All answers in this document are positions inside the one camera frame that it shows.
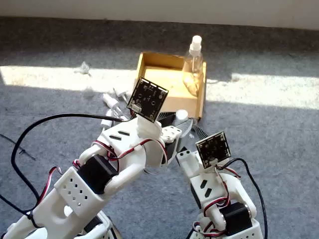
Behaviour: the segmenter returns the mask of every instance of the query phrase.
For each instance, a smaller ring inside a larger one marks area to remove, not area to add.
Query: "cardboard box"
[[[187,110],[189,117],[201,118],[206,86],[206,62],[203,63],[203,81],[198,96],[192,96],[182,81],[184,59],[181,56],[143,52],[137,68],[137,79],[142,76],[169,90],[162,112]]]

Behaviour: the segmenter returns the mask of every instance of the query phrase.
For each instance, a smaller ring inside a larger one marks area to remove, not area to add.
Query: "white plastic piece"
[[[75,69],[75,73],[81,73],[81,74],[90,74],[89,73],[89,71],[90,71],[90,66],[88,65],[88,64],[86,64],[86,62],[85,61],[83,61],[82,62],[82,64],[81,64],[81,66],[80,67],[78,67],[77,69]]]
[[[205,208],[208,205],[208,203],[204,203],[202,206]],[[226,221],[219,211],[219,208],[217,205],[213,205],[210,208],[207,209],[206,215],[209,217],[209,219],[214,222],[214,225],[216,229],[219,231],[223,231],[226,229]]]
[[[64,207],[64,214],[68,217],[72,213],[72,209],[69,206]],[[114,239],[110,228],[113,226],[111,220],[100,211],[97,217],[101,220],[101,224],[94,227],[89,233],[75,237],[75,239]],[[39,228],[34,233],[30,234],[26,239],[46,239],[47,231],[45,228]]]
[[[252,222],[252,227],[248,228],[246,230],[243,230],[241,232],[238,232],[234,235],[231,236],[226,236],[226,235],[221,235],[218,237],[219,239],[263,239],[263,235],[261,232],[260,224],[258,221],[255,219],[251,220]],[[204,237],[202,234],[197,233],[197,232],[192,232],[190,235],[189,239],[207,239]]]
[[[108,110],[106,111],[106,114],[105,114],[105,115],[111,117],[111,116],[112,116],[112,110],[111,110],[111,109],[108,109]],[[112,127],[112,123],[113,123],[112,120],[103,119],[103,120],[101,121],[101,127],[103,127],[104,129],[108,129],[108,128]]]
[[[192,42],[189,46],[189,53],[195,57],[200,55],[201,51],[201,37],[200,36],[193,36]]]
[[[126,90],[124,90],[123,88],[113,88],[115,94],[117,95],[117,97],[122,97],[123,100],[128,104],[129,101],[126,98]]]
[[[120,116],[120,118],[124,121],[128,121],[129,119],[126,116]]]
[[[104,93],[103,94],[103,101],[107,104],[107,106],[110,108],[110,109],[114,109],[115,107],[118,106],[119,102],[114,99],[113,97],[111,97],[109,94],[107,93]]]
[[[160,133],[160,138],[165,143],[173,143],[176,139],[179,138],[180,135],[181,135],[181,130],[171,125],[171,126],[162,128]]]
[[[186,176],[188,182],[190,182],[190,179],[192,177],[199,175],[200,172],[203,171],[202,164],[199,164],[198,160],[196,159],[197,155],[197,151],[191,153],[189,150],[185,150],[176,155],[180,167],[183,170],[183,173]]]
[[[103,199],[95,194],[84,182],[76,170],[71,167],[54,184],[54,188],[62,196],[73,212],[81,217],[97,205],[103,205]]]
[[[154,123],[148,121],[147,119],[137,116],[138,119],[138,127],[137,127],[137,134],[141,138],[152,138],[157,139],[163,145],[164,141],[160,138],[161,133],[161,123],[155,121]],[[145,145],[146,155],[147,157],[147,166],[150,167],[158,167],[161,165],[161,159],[163,157],[163,151],[159,147],[159,145],[154,142],[150,141],[147,142]]]
[[[144,168],[144,166],[134,163],[128,168],[121,171],[119,175],[114,176],[112,180],[106,185],[104,189],[105,195],[111,196],[129,183],[133,182],[143,172]]]
[[[186,110],[178,110],[176,111],[175,120],[173,122],[173,125],[179,125],[183,122],[188,120],[188,112]]]

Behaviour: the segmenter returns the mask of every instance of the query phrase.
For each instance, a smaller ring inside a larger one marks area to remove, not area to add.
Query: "electrical wire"
[[[204,232],[207,232],[207,230],[208,230],[212,225],[213,225],[213,222],[210,221],[210,222],[207,224],[207,226],[205,227]]]
[[[15,143],[15,146],[12,150],[12,154],[11,154],[11,164],[13,169],[16,171],[17,175],[25,182],[25,184],[28,186],[28,188],[33,192],[36,201],[38,202],[40,196],[39,193],[37,192],[36,188],[32,185],[32,183],[25,177],[25,175],[21,172],[21,170],[19,169],[19,167],[17,166],[16,162],[15,162],[15,157],[16,157],[16,153],[18,151],[18,149],[20,148],[20,145],[23,141],[23,139],[25,138],[25,136],[36,126],[53,120],[53,119],[58,119],[58,118],[69,118],[69,117],[81,117],[81,118],[93,118],[93,119],[101,119],[101,120],[113,120],[116,122],[126,122],[126,121],[130,121],[133,119],[134,116],[132,116],[129,120],[122,120],[119,118],[115,118],[115,117],[109,117],[109,116],[103,116],[103,115],[93,115],[93,114],[82,114],[82,113],[66,113],[66,114],[58,114],[58,115],[53,115],[53,116],[49,116],[43,119],[40,119],[36,122],[34,122],[33,124],[31,124],[28,128],[26,128],[24,130],[24,132],[20,135],[19,139],[17,140],[17,142]],[[13,207],[15,210],[17,210],[20,213],[23,213],[24,215],[26,215],[26,212],[30,212],[32,211],[36,205],[28,210],[21,210],[19,207],[17,207],[16,205],[14,205],[12,202],[10,202],[8,199],[6,199],[4,196],[2,196],[0,194],[0,199],[2,199],[5,203],[7,203],[8,205],[10,205],[11,207]]]
[[[197,233],[202,234],[204,237],[217,238],[225,233],[225,231],[218,231],[217,229],[211,229],[209,233],[202,232],[201,230],[196,229],[197,226],[200,226],[200,222],[193,222],[193,230]]]
[[[39,203],[45,198],[47,192],[49,191],[52,174],[54,173],[55,170],[57,170],[59,172],[59,174],[63,175],[61,168],[59,168],[59,167],[54,166],[50,169],[48,179],[47,179],[45,187],[40,195],[39,201],[37,202],[37,205],[39,205]]]
[[[230,203],[230,199],[229,199],[229,191],[228,191],[228,188],[227,188],[227,184],[224,182],[223,178],[221,177],[221,175],[218,173],[217,171],[217,168],[214,167],[214,170],[217,174],[217,176],[220,178],[224,188],[225,188],[225,191],[227,193],[227,196],[226,197],[220,197],[220,198],[217,198],[215,200],[213,200],[212,202],[210,202],[205,208],[204,208],[204,216],[206,217],[206,211],[212,207],[213,205],[217,205],[218,207],[226,207],[229,203]]]
[[[152,138],[146,138],[146,139],[144,139],[143,141],[141,141],[140,143],[136,144],[136,145],[133,146],[132,148],[128,149],[127,151],[125,151],[125,152],[123,152],[123,153],[121,153],[118,157],[117,157],[117,156],[115,156],[115,157],[110,157],[110,156],[108,156],[108,159],[109,159],[110,161],[118,161],[118,162],[119,162],[119,159],[121,159],[121,158],[123,158],[124,156],[128,155],[129,153],[133,152],[137,146],[139,146],[139,145],[140,145],[140,146],[143,146],[144,144],[146,144],[147,142],[150,142],[150,141],[157,142],[157,143],[160,145],[160,147],[161,147],[161,149],[162,149],[162,151],[163,151],[163,154],[164,154],[165,164],[166,164],[166,166],[167,166],[167,165],[168,165],[168,157],[167,157],[167,152],[166,152],[165,147],[162,145],[161,142],[159,142],[159,141],[156,140],[156,139],[152,139]],[[115,152],[114,152],[114,150],[113,150],[110,146],[106,145],[105,143],[103,143],[103,142],[101,142],[101,141],[98,141],[98,140],[94,141],[93,143],[97,143],[97,144],[103,146],[109,153],[111,153],[111,154],[113,154],[113,155],[116,155]]]
[[[76,168],[76,169],[80,169],[81,167],[81,164],[79,162],[78,159],[74,159],[73,162],[72,162],[73,166]]]
[[[232,168],[230,168],[230,167],[226,167],[226,168],[224,168],[224,169],[227,170],[227,171],[229,171],[229,172],[231,172],[231,173],[233,173],[233,174],[235,174],[235,177],[241,178],[241,176],[240,176],[234,169],[232,169]]]
[[[247,174],[248,174],[250,180],[252,181],[253,185],[255,186],[257,192],[258,192],[258,195],[259,195],[259,198],[260,198],[260,202],[261,202],[261,207],[262,207],[262,210],[263,210],[263,215],[264,215],[264,226],[265,226],[264,239],[267,239],[268,238],[268,223],[267,223],[266,206],[265,206],[264,198],[263,198],[263,196],[261,194],[261,191],[260,191],[260,189],[258,187],[258,184],[256,183],[256,181],[254,180],[253,176],[251,175],[251,173],[249,171],[247,162],[244,159],[242,159],[242,158],[234,158],[234,159],[230,160],[229,162],[225,163],[223,166],[221,166],[219,168],[222,170],[222,169],[228,167],[229,165],[231,165],[232,163],[234,163],[236,161],[241,161],[245,165]]]
[[[124,156],[128,155],[129,153],[133,152],[133,151],[135,150],[135,147],[137,147],[137,146],[139,146],[139,145],[140,145],[140,146],[143,146],[144,144],[146,144],[147,142],[150,142],[150,141],[157,142],[157,143],[160,145],[160,147],[161,147],[161,149],[162,149],[162,151],[163,151],[163,153],[164,153],[165,164],[166,164],[166,166],[167,166],[167,165],[168,165],[168,158],[167,158],[167,152],[166,152],[165,147],[162,145],[161,142],[159,142],[159,141],[156,140],[156,139],[152,139],[152,138],[146,138],[145,140],[143,140],[142,142],[136,144],[135,146],[133,146],[133,147],[130,148],[129,150],[127,150],[127,151],[121,153],[118,157],[111,157],[111,158],[109,158],[109,159],[110,159],[111,161],[119,160],[119,159],[123,158]]]

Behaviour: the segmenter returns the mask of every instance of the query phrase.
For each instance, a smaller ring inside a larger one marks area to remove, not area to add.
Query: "gray carpet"
[[[233,156],[247,160],[267,207],[269,238],[318,238],[319,32],[202,24],[0,18],[0,133],[17,139],[29,124],[61,112],[103,114],[101,93],[12,82],[7,66],[74,68],[86,61],[105,69],[105,91],[122,70],[134,70],[141,51],[184,54],[191,37],[203,37],[207,90],[200,125],[224,130]],[[31,76],[16,68],[23,80]],[[32,131],[18,165],[40,191],[48,169],[63,169],[89,147],[99,120],[57,119]],[[194,149],[195,139],[190,140]],[[12,145],[0,138],[0,192],[26,209],[34,197],[10,166]],[[240,163],[234,168],[258,207],[260,201]],[[0,203],[0,231],[20,214]],[[173,162],[158,176],[143,175],[104,208],[126,239],[182,239],[198,208]]]

